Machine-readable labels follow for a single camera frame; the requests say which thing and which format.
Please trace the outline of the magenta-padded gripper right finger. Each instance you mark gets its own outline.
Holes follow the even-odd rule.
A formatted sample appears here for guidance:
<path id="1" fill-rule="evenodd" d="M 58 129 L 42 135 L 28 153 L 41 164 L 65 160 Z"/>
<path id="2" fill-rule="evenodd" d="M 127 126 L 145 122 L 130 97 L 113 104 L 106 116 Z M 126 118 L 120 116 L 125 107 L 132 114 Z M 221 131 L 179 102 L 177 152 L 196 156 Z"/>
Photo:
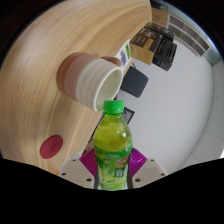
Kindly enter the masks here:
<path id="1" fill-rule="evenodd" d="M 167 172 L 154 158 L 147 159 L 137 149 L 131 150 L 129 157 L 130 189 L 141 188 L 165 176 Z"/>

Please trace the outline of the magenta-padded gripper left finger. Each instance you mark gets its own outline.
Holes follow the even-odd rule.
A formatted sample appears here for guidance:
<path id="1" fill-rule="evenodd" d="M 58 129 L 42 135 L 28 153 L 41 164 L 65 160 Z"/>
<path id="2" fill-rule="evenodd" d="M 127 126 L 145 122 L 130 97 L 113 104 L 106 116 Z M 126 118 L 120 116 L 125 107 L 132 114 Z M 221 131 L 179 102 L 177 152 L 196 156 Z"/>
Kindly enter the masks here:
<path id="1" fill-rule="evenodd" d="M 84 188 L 98 188 L 98 165 L 95 150 L 91 149 L 82 156 L 76 154 L 62 166 L 59 177 Z"/>

